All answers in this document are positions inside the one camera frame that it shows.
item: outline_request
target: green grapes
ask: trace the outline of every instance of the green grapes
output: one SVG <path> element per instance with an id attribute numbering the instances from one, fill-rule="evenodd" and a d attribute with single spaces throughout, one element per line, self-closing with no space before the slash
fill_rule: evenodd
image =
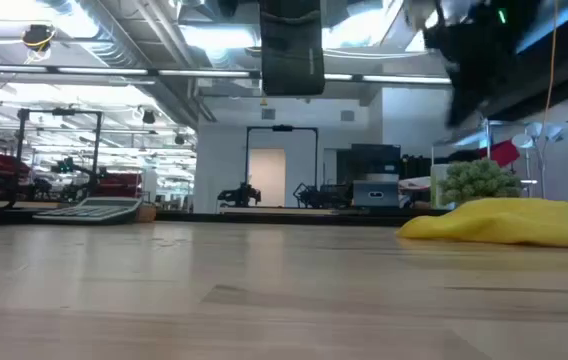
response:
<path id="1" fill-rule="evenodd" d="M 520 180 L 487 159 L 454 163 L 447 174 L 448 179 L 439 183 L 444 203 L 463 204 L 485 197 L 520 196 Z"/>

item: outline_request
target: fluorescent light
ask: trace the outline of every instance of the fluorescent light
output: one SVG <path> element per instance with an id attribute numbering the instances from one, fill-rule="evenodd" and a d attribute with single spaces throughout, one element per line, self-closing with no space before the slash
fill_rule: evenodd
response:
<path id="1" fill-rule="evenodd" d="M 189 77 L 210 77 L 210 78 L 249 78 L 248 71 L 216 71 L 216 70 L 160 70 L 160 75 L 164 76 L 189 76 Z"/>
<path id="2" fill-rule="evenodd" d="M 324 78 L 326 80 L 334 80 L 334 81 L 351 81 L 353 80 L 353 75 L 347 74 L 324 74 Z"/>
<path id="3" fill-rule="evenodd" d="M 33 145 L 34 149 L 39 151 L 93 151 L 93 146 L 75 146 L 75 145 Z M 140 148 L 137 147 L 100 147 L 100 155 L 139 155 Z M 175 149 L 175 148 L 146 148 L 146 154 L 158 153 L 158 156 L 173 155 L 193 156 L 195 155 L 191 149 Z"/>
<path id="4" fill-rule="evenodd" d="M 401 84 L 428 84 L 428 85 L 450 85 L 448 78 L 423 77 L 423 76 L 395 76 L 395 75 L 364 75 L 364 82 L 374 83 L 401 83 Z"/>
<path id="5" fill-rule="evenodd" d="M 155 80 L 134 80 L 134 79 L 108 79 L 109 85 L 126 86 L 126 85 L 155 85 Z"/>
<path id="6" fill-rule="evenodd" d="M 10 72 L 10 73 L 45 73 L 48 72 L 44 66 L 32 66 L 32 65 L 0 65 L 0 72 Z"/>
<path id="7" fill-rule="evenodd" d="M 18 131 L 20 128 L 17 126 L 0 126 L 0 131 Z M 64 129 L 64 128 L 46 128 L 46 127 L 27 127 L 24 131 L 44 131 L 50 133 L 81 133 L 81 132 L 95 132 L 95 129 L 90 128 L 75 128 L 75 129 Z M 156 130 L 126 130 L 126 129 L 102 129 L 100 131 L 102 134 L 126 134 L 126 135 L 159 135 Z"/>
<path id="8" fill-rule="evenodd" d="M 57 70 L 61 73 L 77 74 L 77 75 L 121 75 L 121 76 L 148 75 L 148 70 L 145 69 L 60 67 L 57 68 Z"/>

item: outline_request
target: ceiling pipe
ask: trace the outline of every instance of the ceiling pipe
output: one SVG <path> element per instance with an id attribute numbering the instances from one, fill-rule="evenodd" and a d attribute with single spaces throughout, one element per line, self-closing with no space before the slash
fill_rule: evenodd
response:
<path id="1" fill-rule="evenodd" d="M 97 40 L 111 41 L 111 44 L 83 46 L 99 57 L 105 64 L 113 68 L 121 67 L 149 67 L 152 62 L 144 54 L 128 33 L 122 28 L 113 14 L 104 7 L 101 1 L 95 0 L 38 0 L 50 6 L 59 14 L 68 14 L 70 2 L 76 2 L 91 19 L 99 26 L 100 31 L 95 37 Z M 181 122 L 197 128 L 198 113 L 194 110 L 192 101 L 186 96 L 186 91 L 174 90 L 166 83 L 158 81 L 155 85 L 140 86 L 162 104 L 162 110 L 176 122 Z"/>
<path id="2" fill-rule="evenodd" d="M 175 27 L 171 24 L 169 19 L 166 17 L 164 10 L 160 7 L 157 3 L 157 0 L 147 0 L 148 6 L 151 8 L 155 16 L 160 20 L 160 24 L 166 30 L 169 38 L 173 41 L 173 44 L 177 46 L 178 50 L 182 54 L 185 59 L 185 65 L 188 67 L 192 67 L 195 65 L 195 61 L 193 61 L 193 57 L 191 57 L 190 49 L 186 44 L 186 39 L 182 32 L 178 29 L 175 30 Z"/>
<path id="3" fill-rule="evenodd" d="M 186 40 L 184 39 L 184 35 L 179 30 L 175 30 L 172 23 L 166 17 L 166 14 L 159 6 L 156 0 L 148 0 L 148 6 L 153 11 L 153 14 L 159 19 L 160 24 L 164 27 L 164 32 L 155 22 L 155 19 L 146 9 L 146 6 L 142 2 L 142 0 L 134 0 L 133 1 L 135 8 L 139 11 L 142 15 L 144 20 L 148 23 L 151 27 L 155 35 L 160 39 L 164 47 L 168 50 L 171 54 L 173 59 L 177 62 L 178 65 L 182 68 L 191 68 L 194 66 L 195 62 L 190 55 L 190 49 L 186 44 Z M 195 103 L 197 109 L 199 110 L 199 114 L 201 114 L 204 119 L 208 122 L 217 122 L 217 119 L 213 115 L 208 107 L 198 99 L 192 99 Z"/>

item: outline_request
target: cable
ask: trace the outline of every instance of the cable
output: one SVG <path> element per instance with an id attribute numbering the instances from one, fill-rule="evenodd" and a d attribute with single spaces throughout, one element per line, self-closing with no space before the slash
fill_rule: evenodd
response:
<path id="1" fill-rule="evenodd" d="M 542 121 L 542 131 L 540 136 L 544 135 L 546 128 L 546 123 L 548 122 L 548 117 L 551 108 L 551 97 L 553 95 L 553 83 L 555 82 L 555 51 L 557 46 L 557 18 L 559 14 L 559 0 L 555 0 L 555 9 L 553 14 L 553 41 L 551 45 L 551 76 L 548 85 L 548 94 L 546 97 L 546 108 L 544 109 L 544 120 Z M 542 151 L 542 157 L 546 151 L 546 144 L 548 141 L 544 142 L 544 151 Z"/>
<path id="2" fill-rule="evenodd" d="M 35 52 L 33 50 L 29 51 L 29 59 L 31 59 L 31 63 L 37 63 L 40 61 L 48 60 L 51 58 L 53 53 L 53 49 L 49 48 L 48 50 L 44 51 L 44 55 L 40 55 L 39 52 Z"/>
<path id="3" fill-rule="evenodd" d="M 539 146 L 536 146 L 537 156 L 539 158 L 539 170 L 542 186 L 542 198 L 546 198 L 546 146 L 549 139 L 546 137 L 546 123 L 551 109 L 551 97 L 553 95 L 553 83 L 555 83 L 555 50 L 557 46 L 557 18 L 559 14 L 559 0 L 555 0 L 553 11 L 553 40 L 551 45 L 551 75 L 548 85 L 548 95 L 546 97 L 546 108 L 544 109 L 544 120 L 542 120 L 542 129 L 540 131 L 540 138 L 544 138 L 544 145 L 540 151 Z"/>

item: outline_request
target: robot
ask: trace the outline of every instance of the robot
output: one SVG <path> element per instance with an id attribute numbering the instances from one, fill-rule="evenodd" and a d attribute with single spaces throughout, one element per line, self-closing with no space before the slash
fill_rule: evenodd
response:
<path id="1" fill-rule="evenodd" d="M 457 23 L 444 21 L 441 0 L 409 0 L 405 16 L 424 34 L 428 49 L 445 59 L 454 94 L 447 125 L 459 127 L 506 81 L 516 63 L 516 48 L 535 22 L 542 0 L 475 1 Z M 438 14 L 437 25 L 426 19 Z"/>

